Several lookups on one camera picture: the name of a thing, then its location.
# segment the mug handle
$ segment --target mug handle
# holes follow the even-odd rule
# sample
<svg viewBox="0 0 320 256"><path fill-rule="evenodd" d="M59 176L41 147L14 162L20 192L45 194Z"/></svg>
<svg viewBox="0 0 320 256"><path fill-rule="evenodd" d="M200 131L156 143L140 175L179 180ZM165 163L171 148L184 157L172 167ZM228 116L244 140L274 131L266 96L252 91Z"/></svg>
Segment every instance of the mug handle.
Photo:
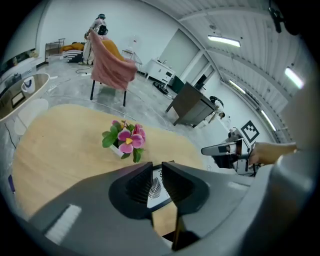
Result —
<svg viewBox="0 0 320 256"><path fill-rule="evenodd" d="M23 82L23 84L21 85L21 90L23 92L27 93L28 91L27 91L27 89L24 88L24 85L25 85L25 82Z"/></svg>

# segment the yellow flower center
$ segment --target yellow flower center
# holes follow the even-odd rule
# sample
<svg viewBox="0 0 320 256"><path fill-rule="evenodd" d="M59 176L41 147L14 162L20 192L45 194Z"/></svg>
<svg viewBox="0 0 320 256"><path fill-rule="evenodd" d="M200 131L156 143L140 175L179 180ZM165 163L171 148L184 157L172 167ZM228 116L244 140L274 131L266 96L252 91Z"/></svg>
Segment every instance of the yellow flower center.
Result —
<svg viewBox="0 0 320 256"><path fill-rule="evenodd" d="M126 143L126 144L130 144L132 141L133 141L133 140L130 139L130 138L126 138L126 139L125 139L125 143Z"/></svg>

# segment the potted plant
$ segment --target potted plant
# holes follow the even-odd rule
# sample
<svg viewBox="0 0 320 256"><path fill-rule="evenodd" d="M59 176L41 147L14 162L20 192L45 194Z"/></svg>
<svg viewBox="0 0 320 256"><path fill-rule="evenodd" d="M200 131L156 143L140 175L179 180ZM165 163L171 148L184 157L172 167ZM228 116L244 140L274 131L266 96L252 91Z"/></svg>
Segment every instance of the potted plant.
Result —
<svg viewBox="0 0 320 256"><path fill-rule="evenodd" d="M102 147L110 148L121 159L126 159L133 153L133 162L138 163L143 146L146 143L146 133L140 124L130 124L126 121L112 121L110 131L102 133Z"/></svg>

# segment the white stool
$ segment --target white stool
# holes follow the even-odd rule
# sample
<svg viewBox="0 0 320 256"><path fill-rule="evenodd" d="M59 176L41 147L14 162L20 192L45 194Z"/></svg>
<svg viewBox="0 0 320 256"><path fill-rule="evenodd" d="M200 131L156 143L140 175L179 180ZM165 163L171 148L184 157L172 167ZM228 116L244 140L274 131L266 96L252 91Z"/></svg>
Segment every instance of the white stool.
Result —
<svg viewBox="0 0 320 256"><path fill-rule="evenodd" d="M43 112L47 111L49 103L43 98L37 98L28 103L16 116L14 131L17 135L25 134L32 121Z"/></svg>

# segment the ceiling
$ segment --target ceiling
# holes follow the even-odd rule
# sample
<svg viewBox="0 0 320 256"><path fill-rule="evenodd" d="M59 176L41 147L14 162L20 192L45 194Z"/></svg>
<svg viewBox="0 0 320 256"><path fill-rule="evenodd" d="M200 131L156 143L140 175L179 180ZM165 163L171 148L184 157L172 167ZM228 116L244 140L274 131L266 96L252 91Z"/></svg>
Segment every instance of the ceiling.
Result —
<svg viewBox="0 0 320 256"><path fill-rule="evenodd" d="M142 0L182 24L208 52L221 78L231 79L259 102L277 129L285 126L281 111L299 90L286 67L303 80L315 63L300 35L284 26L277 33L268 0ZM240 41L241 47L208 40L208 35Z"/></svg>

